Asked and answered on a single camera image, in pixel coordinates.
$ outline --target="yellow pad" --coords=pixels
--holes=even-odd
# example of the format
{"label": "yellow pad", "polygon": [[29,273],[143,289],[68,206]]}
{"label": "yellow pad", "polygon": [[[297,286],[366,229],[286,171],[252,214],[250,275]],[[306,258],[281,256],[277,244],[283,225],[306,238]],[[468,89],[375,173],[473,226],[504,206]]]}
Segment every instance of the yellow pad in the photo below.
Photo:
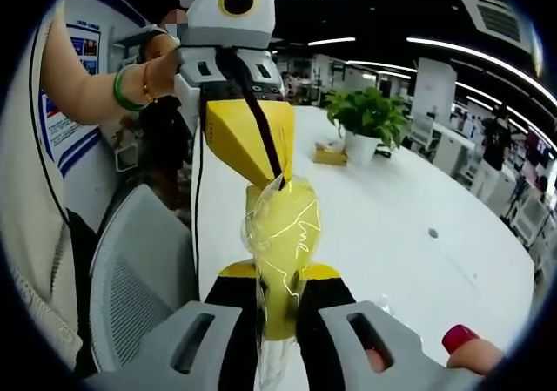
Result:
{"label": "yellow pad", "polygon": [[250,186],[246,219],[248,246],[267,289],[265,338],[284,340],[295,334],[303,282],[299,277],[310,263],[321,224],[315,191],[305,180],[294,179],[281,191]]}
{"label": "yellow pad", "polygon": [[[294,110],[287,102],[258,101],[271,128],[280,169],[292,176]],[[263,139],[243,99],[207,103],[205,137],[209,148],[234,171],[261,189],[275,179]]]}

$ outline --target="clear plastic bag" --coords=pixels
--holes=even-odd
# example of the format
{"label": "clear plastic bag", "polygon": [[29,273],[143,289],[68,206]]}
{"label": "clear plastic bag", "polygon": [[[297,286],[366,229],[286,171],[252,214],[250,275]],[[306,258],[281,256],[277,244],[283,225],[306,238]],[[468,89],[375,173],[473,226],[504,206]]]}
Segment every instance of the clear plastic bag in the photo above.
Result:
{"label": "clear plastic bag", "polygon": [[280,382],[296,338],[296,312],[304,292],[300,274],[310,264],[321,232],[315,191],[293,178],[282,178],[263,191],[247,190],[244,242],[253,254],[258,275],[257,298],[264,317],[259,343],[259,388]]}

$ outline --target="black frame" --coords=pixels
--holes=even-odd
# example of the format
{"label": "black frame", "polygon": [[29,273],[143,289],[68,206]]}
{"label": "black frame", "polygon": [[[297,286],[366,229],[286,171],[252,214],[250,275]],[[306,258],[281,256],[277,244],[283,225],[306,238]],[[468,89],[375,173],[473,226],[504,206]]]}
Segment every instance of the black frame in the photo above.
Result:
{"label": "black frame", "polygon": [[[20,8],[14,17],[4,22],[3,79],[0,82],[2,107],[22,55],[22,48],[26,47],[30,40],[34,24],[38,23],[42,13],[53,1],[0,0],[0,12],[12,14],[14,6]],[[3,350],[3,385],[11,388],[17,384],[23,389],[86,389],[48,346],[30,319],[14,286],[2,242],[0,254],[0,347]],[[479,388],[529,389],[552,383],[556,337],[557,282],[554,281],[543,306],[531,321],[520,343],[517,343],[514,352],[486,377]]]}

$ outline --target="poster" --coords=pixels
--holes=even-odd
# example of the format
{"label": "poster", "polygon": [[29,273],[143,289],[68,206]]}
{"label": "poster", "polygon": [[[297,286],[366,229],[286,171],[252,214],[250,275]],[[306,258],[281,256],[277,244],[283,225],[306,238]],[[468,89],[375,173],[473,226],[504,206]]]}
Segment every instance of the poster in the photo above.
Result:
{"label": "poster", "polygon": [[[71,44],[81,64],[89,74],[97,74],[101,41],[100,27],[85,21],[67,24],[67,27]],[[39,111],[46,151],[58,168],[62,169],[70,157],[77,154],[82,147],[89,145],[88,141],[97,135],[96,125],[79,125],[70,121],[43,91],[39,94]]]}

